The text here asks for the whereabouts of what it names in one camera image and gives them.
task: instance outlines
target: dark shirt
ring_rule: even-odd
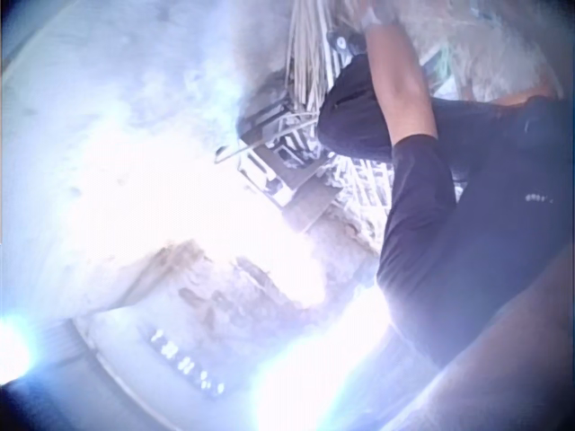
[[[493,150],[458,203],[437,139],[410,136],[393,149],[377,281],[396,329],[438,365],[469,346],[573,238],[571,144],[552,134],[538,143],[542,131],[533,131]]]

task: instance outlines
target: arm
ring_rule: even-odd
[[[359,13],[365,16],[376,0],[361,0]],[[376,16],[390,21],[393,11],[382,3]],[[437,138],[429,89],[411,41],[402,25],[371,24],[365,28],[367,56],[379,106],[384,113],[392,145],[412,135]]]

